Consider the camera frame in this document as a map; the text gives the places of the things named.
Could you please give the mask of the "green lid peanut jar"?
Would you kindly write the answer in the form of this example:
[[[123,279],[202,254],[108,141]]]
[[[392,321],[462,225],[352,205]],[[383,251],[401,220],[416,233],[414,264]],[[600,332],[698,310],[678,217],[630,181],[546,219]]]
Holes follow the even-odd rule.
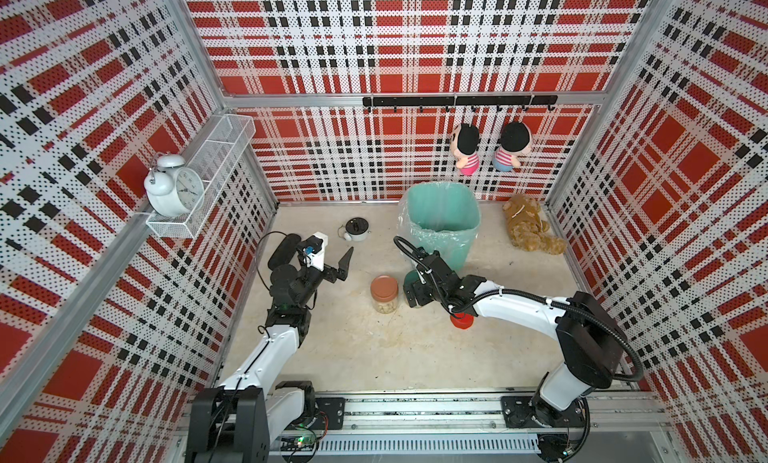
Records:
[[[405,296],[415,295],[422,282],[417,270],[408,272],[403,280],[403,293]]]

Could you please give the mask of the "red jar lid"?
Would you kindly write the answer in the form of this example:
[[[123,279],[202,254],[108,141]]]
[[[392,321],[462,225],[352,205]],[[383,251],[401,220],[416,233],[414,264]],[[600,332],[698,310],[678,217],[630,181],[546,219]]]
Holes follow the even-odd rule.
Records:
[[[474,317],[471,314],[456,313],[450,315],[450,321],[456,328],[466,330],[474,324]]]

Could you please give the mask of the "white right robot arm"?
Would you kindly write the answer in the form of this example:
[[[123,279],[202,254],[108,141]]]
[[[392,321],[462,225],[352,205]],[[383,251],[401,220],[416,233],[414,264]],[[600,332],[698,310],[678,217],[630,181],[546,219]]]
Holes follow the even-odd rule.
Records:
[[[410,307],[437,302],[458,328],[469,328],[476,317],[494,318],[536,331],[559,344],[562,362],[545,374],[522,410],[508,412],[517,419],[515,427],[573,426],[575,411],[587,416],[585,398],[590,391],[642,376],[619,372],[622,357],[634,354],[624,333],[590,294],[538,296],[476,275],[459,277],[437,251],[429,254],[418,248],[407,257],[415,266],[404,282]]]

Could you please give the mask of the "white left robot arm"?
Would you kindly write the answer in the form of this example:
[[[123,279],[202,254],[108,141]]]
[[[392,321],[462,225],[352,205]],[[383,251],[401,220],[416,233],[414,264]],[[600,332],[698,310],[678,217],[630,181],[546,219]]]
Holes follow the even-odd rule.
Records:
[[[185,461],[264,462],[285,429],[315,418],[312,383],[277,378],[304,343],[320,285],[349,275],[354,250],[330,266],[328,243],[323,233],[290,233],[274,250],[267,262],[272,304],[257,329],[260,340],[231,376],[193,400]]]

